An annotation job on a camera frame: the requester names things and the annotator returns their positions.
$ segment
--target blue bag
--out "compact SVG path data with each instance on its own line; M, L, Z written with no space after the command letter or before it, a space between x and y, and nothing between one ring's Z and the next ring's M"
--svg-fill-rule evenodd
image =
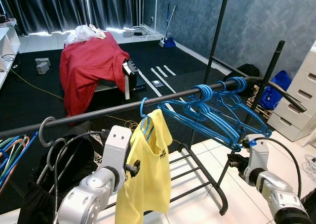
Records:
M292 82L284 70L277 73L271 81L282 87L283 90L287 90ZM265 109L274 110L281 99L282 95L276 89L267 86L263 91L259 104Z

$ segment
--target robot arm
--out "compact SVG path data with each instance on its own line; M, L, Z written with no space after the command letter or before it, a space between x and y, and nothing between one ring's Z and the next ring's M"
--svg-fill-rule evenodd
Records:
M65 196L58 211L59 224L96 223L99 212L106 208L113 191L123 186L126 170L132 177L137 175L140 162L135 166L126 165L131 135L130 129L112 127L105 142L101 165Z
M255 186L267 201L276 224L312 224L300 199L286 181L267 171L269 150L265 140L252 144L254 135L246 136L249 158L229 154L229 165L237 167L239 176L250 186Z

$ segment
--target dark blue wall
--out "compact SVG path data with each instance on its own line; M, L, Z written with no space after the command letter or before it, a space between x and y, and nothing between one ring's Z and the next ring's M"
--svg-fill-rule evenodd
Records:
M155 0L144 2L144 23L149 25ZM222 0L158 0L161 33L168 3L170 14L177 5L170 35L208 58ZM255 64L264 73L279 40L286 44L275 73L284 69L293 77L316 40L316 0L228 0L215 56L234 67Z

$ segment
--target red cloth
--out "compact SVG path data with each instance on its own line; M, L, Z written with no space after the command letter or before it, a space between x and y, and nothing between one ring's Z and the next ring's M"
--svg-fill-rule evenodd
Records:
M106 39L92 38L70 44L62 51L60 80L67 117L86 111L101 79L115 81L122 92L125 90L122 64L129 54L120 49L110 32L105 34Z

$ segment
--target black curtain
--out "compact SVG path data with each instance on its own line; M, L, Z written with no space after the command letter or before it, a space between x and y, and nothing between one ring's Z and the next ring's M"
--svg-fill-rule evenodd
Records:
M105 30L107 27L132 28L138 25L138 0L88 0L91 23Z
M85 0L1 0L8 17L16 18L22 34L73 30L86 24Z

